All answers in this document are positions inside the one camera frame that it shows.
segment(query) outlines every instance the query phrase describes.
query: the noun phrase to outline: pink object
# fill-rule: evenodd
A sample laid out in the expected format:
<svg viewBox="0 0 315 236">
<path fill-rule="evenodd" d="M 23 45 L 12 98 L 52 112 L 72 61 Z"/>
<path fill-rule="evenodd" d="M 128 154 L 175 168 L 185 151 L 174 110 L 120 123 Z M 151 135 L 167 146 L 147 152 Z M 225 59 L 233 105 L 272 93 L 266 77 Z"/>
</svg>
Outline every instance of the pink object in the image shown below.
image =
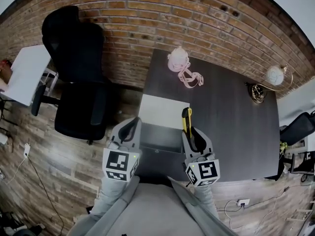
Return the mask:
<svg viewBox="0 0 315 236">
<path fill-rule="evenodd" d="M 167 58 L 168 68 L 171 71 L 178 73 L 178 78 L 184 83 L 187 88 L 191 89 L 194 88 L 196 85 L 203 85 L 203 76 L 200 73 L 192 73 L 188 70 L 188 68 L 190 67 L 188 53 L 181 46 L 174 49 L 172 53 L 167 56 Z M 191 78 L 186 78 L 185 73 L 187 73 Z M 197 80 L 196 85 L 190 86 L 188 83 L 193 82 L 194 80 Z"/>
</svg>

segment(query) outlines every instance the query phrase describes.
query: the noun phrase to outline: electrical cable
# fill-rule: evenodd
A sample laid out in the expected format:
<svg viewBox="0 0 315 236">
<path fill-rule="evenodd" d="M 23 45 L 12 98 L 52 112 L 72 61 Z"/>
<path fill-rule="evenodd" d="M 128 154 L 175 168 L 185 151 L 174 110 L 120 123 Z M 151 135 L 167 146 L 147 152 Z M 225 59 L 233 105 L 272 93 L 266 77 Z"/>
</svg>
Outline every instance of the electrical cable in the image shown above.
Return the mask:
<svg viewBox="0 0 315 236">
<path fill-rule="evenodd" d="M 228 211 L 228 212 L 236 212 L 236 211 L 239 211 L 242 208 L 244 208 L 244 206 L 241 206 L 238 210 L 226 210 L 226 211 Z"/>
<path fill-rule="evenodd" d="M 311 182 L 311 181 L 312 181 L 312 180 L 307 180 L 307 176 L 308 176 L 308 173 L 309 173 L 309 172 L 312 172 L 312 171 L 308 171 L 308 172 L 306 172 L 306 174 L 303 174 L 303 175 L 301 176 L 301 182 L 302 182 L 302 183 L 304 183 L 305 181 L 307 181 L 307 182 Z"/>
<path fill-rule="evenodd" d="M 312 184 L 306 184 L 306 185 L 293 185 L 293 186 L 288 186 L 289 188 L 293 188 L 293 187 L 298 187 L 298 186 L 310 186 L 310 185 L 314 185 L 315 183 L 312 183 Z M 244 209 L 248 209 L 250 207 L 253 207 L 255 205 L 258 205 L 258 204 L 261 204 L 261 203 L 264 203 L 264 202 L 267 202 L 269 200 L 272 200 L 272 199 L 275 199 L 275 198 L 279 198 L 280 196 L 282 196 L 282 194 L 284 193 L 285 191 L 283 191 L 280 195 L 276 196 L 276 197 L 272 197 L 272 198 L 269 198 L 267 200 L 264 200 L 264 201 L 261 201 L 261 202 L 258 202 L 256 204 L 253 204 L 253 205 L 250 205 L 248 207 L 244 207 Z"/>
<path fill-rule="evenodd" d="M 61 236 L 61 235 L 62 235 L 62 232 L 63 232 L 63 228 L 64 228 L 63 219 L 60 217 L 59 213 L 57 212 L 56 208 L 54 207 L 53 203 L 51 202 L 51 199 L 50 199 L 50 197 L 48 196 L 48 193 L 47 193 L 47 191 L 46 191 L 45 185 L 43 184 L 42 180 L 40 179 L 40 177 L 39 177 L 39 175 L 38 175 L 38 173 L 37 173 L 37 170 L 36 170 L 36 168 L 34 167 L 32 161 L 30 160 L 29 157 L 28 157 L 28 159 L 29 159 L 29 161 L 30 161 L 32 167 L 34 168 L 34 170 L 35 170 L 35 172 L 36 172 L 36 175 L 38 176 L 39 181 L 40 181 L 41 184 L 43 185 L 44 191 L 46 192 L 46 195 L 47 195 L 47 197 L 48 197 L 48 200 L 49 200 L 49 202 L 50 202 L 52 208 L 55 210 L 56 214 L 58 215 L 59 219 L 61 220 L 61 222 L 62 222 L 62 224 L 63 224 L 63 226 L 61 227 L 61 230 L 60 230 L 60 234 L 59 234 L 59 236 Z"/>
<path fill-rule="evenodd" d="M 237 228 L 232 228 L 232 226 L 231 226 L 231 223 L 232 223 L 232 219 L 231 219 L 231 217 L 229 216 L 229 215 L 227 215 L 227 211 L 226 211 L 226 207 L 227 207 L 227 205 L 230 203 L 230 202 L 235 202 L 235 203 L 238 203 L 238 202 L 236 202 L 236 201 L 234 201 L 234 200 L 230 200 L 229 202 L 227 202 L 226 203 L 226 205 L 225 205 L 225 207 L 224 207 L 224 213 L 225 213 L 225 215 L 229 218 L 229 220 L 230 220 L 230 229 L 231 230 L 236 230 L 236 229 L 239 229 L 239 228 L 241 228 L 241 227 L 243 227 L 243 226 L 240 226 L 240 227 L 237 227 Z"/>
<path fill-rule="evenodd" d="M 276 207 L 276 204 L 277 204 L 277 200 L 278 200 L 278 198 L 279 198 L 280 196 L 278 196 L 278 197 L 276 198 L 276 201 L 275 201 L 274 207 L 272 207 L 271 212 L 267 213 L 267 214 L 266 214 L 266 215 L 262 218 L 262 220 L 260 221 L 260 223 L 259 223 L 258 227 L 256 228 L 256 230 L 255 230 L 255 232 L 254 232 L 254 236 L 256 235 L 256 231 L 257 231 L 257 229 L 258 229 L 258 228 L 259 228 L 258 233 L 261 231 L 260 225 L 261 225 L 261 223 L 265 220 L 265 218 L 266 218 L 269 214 L 271 214 L 271 213 L 273 213 L 273 212 L 274 212 L 275 207 Z"/>
<path fill-rule="evenodd" d="M 16 172 L 14 173 L 13 178 L 12 178 L 12 179 L 11 179 L 8 183 L 6 183 L 6 185 L 10 184 L 10 183 L 14 180 L 14 178 L 15 178 L 16 174 L 17 174 L 17 173 L 18 173 L 18 171 L 19 171 L 20 166 L 22 165 L 22 163 L 24 163 L 25 159 L 26 159 L 26 157 L 25 157 L 25 158 L 23 159 L 23 161 L 19 164 L 19 166 L 18 166 L 18 168 L 17 168 Z"/>
<path fill-rule="evenodd" d="M 286 187 L 286 188 L 283 190 L 283 192 L 282 192 L 280 195 L 278 195 L 277 197 L 272 197 L 272 198 L 269 198 L 269 199 L 267 199 L 267 200 L 265 200 L 265 201 L 256 203 L 256 204 L 251 205 L 251 206 L 248 206 L 248 207 L 245 207 L 244 209 L 247 209 L 247 208 L 249 208 L 249 207 L 252 207 L 252 206 L 255 206 L 255 205 L 257 205 L 257 204 L 260 204 L 260 203 L 263 203 L 263 202 L 266 202 L 266 201 L 268 201 L 268 200 L 271 200 L 271 199 L 276 198 L 276 201 L 275 201 L 275 204 L 274 204 L 272 210 L 271 210 L 269 213 L 267 213 L 267 214 L 262 218 L 262 220 L 260 221 L 258 227 L 256 228 L 256 230 L 255 230 L 255 232 L 254 232 L 254 236 L 256 235 L 256 231 L 258 230 L 258 228 L 260 227 L 260 225 L 262 224 L 262 222 L 265 220 L 265 218 L 266 218 L 268 215 L 270 215 L 271 213 L 273 213 L 273 211 L 274 211 L 274 209 L 275 209 L 275 207 L 276 207 L 278 198 L 281 197 L 284 192 L 286 192 L 288 189 L 293 188 L 293 187 L 298 187 L 298 186 L 310 186 L 310 185 L 313 185 L 313 184 L 288 186 L 288 187 Z"/>
</svg>

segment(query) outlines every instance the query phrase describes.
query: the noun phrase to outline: chair backrest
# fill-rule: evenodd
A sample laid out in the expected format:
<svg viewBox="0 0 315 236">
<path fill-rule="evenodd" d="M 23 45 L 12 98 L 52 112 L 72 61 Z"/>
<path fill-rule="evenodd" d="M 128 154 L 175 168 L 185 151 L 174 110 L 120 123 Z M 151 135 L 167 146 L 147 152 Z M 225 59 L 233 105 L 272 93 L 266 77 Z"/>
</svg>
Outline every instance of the chair backrest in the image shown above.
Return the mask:
<svg viewBox="0 0 315 236">
<path fill-rule="evenodd" d="M 313 116 L 304 112 L 300 114 L 288 127 L 280 131 L 280 141 L 289 146 L 315 132 Z"/>
<path fill-rule="evenodd" d="M 78 13 L 78 7 L 66 6 L 49 14 L 42 26 L 43 43 L 61 80 L 103 83 L 102 28 L 81 23 Z"/>
</svg>

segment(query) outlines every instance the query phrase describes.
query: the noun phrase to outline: black cable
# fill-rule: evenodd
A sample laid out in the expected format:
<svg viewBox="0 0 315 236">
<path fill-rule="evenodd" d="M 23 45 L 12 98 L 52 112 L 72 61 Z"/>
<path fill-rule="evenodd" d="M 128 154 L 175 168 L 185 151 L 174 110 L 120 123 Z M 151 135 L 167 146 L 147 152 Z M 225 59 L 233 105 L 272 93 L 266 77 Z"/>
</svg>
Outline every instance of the black cable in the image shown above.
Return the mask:
<svg viewBox="0 0 315 236">
<path fill-rule="evenodd" d="M 283 195 L 283 193 L 284 193 L 284 192 L 286 192 L 289 188 L 293 188 L 293 187 L 297 187 L 297 186 L 310 186 L 310 185 L 313 185 L 313 183 L 312 183 L 312 184 L 306 184 L 306 185 L 293 185 L 293 186 L 288 186 L 288 187 L 286 187 L 286 188 L 283 190 L 283 192 L 282 192 L 279 196 L 269 198 L 269 199 L 267 199 L 267 200 L 264 200 L 264 201 L 258 202 L 258 203 L 256 203 L 256 204 L 253 204 L 253 205 L 248 206 L 248 207 L 244 207 L 244 209 L 247 209 L 247 208 L 253 207 L 253 206 L 255 206 L 255 205 L 258 205 L 258 204 L 261 204 L 261 203 L 267 202 L 267 201 L 269 201 L 269 200 L 271 200 L 271 199 L 276 199 L 276 198 L 279 198 L 279 197 L 281 197 L 281 196 Z"/>
<path fill-rule="evenodd" d="M 302 182 L 302 183 L 304 183 L 305 181 L 307 181 L 307 182 L 311 182 L 311 181 L 312 181 L 312 180 L 307 180 L 307 176 L 308 176 L 308 173 L 309 173 L 309 172 L 312 172 L 312 171 L 308 171 L 308 172 L 306 172 L 306 174 L 303 174 L 303 175 L 301 176 L 301 182 Z"/>
<path fill-rule="evenodd" d="M 47 191 L 46 191 L 45 185 L 43 184 L 42 180 L 40 179 L 40 177 L 39 177 L 39 175 L 38 175 L 38 173 L 37 173 L 37 170 L 36 170 L 36 168 L 34 167 L 32 161 L 30 160 L 29 157 L 28 157 L 28 159 L 29 159 L 29 161 L 30 161 L 32 167 L 34 168 L 34 170 L 35 170 L 35 172 L 36 172 L 36 175 L 37 175 L 38 178 L 39 178 L 39 181 L 41 182 L 41 184 L 42 184 L 43 187 L 44 187 L 44 191 L 46 192 L 46 195 L 47 195 L 47 197 L 48 197 L 48 200 L 49 200 L 51 206 L 53 207 L 53 209 L 55 210 L 56 214 L 58 215 L 59 219 L 61 220 L 61 222 L 62 222 L 62 224 L 63 224 L 63 226 L 61 227 L 61 230 L 60 230 L 60 234 L 59 234 L 59 236 L 61 236 L 61 235 L 62 235 L 62 232 L 63 232 L 63 228 L 64 228 L 63 219 L 60 217 L 59 213 L 57 212 L 56 208 L 54 207 L 53 203 L 51 202 L 51 199 L 50 199 L 50 197 L 48 196 L 48 193 L 47 193 Z"/>
<path fill-rule="evenodd" d="M 239 211 L 240 209 L 242 209 L 244 206 L 242 205 L 238 210 L 225 210 L 225 211 L 228 211 L 228 212 L 236 212 L 236 211 Z"/>
</svg>

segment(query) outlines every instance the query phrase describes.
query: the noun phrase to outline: white paper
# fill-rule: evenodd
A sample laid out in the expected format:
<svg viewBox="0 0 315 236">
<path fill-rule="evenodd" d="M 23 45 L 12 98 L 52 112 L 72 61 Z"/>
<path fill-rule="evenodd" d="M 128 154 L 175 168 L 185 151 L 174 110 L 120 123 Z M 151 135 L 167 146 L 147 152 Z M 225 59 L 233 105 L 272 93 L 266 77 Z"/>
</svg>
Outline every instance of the white paper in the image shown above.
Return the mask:
<svg viewBox="0 0 315 236">
<path fill-rule="evenodd" d="M 189 103 L 144 94 L 139 110 L 143 123 L 183 129 L 182 112 Z"/>
</svg>

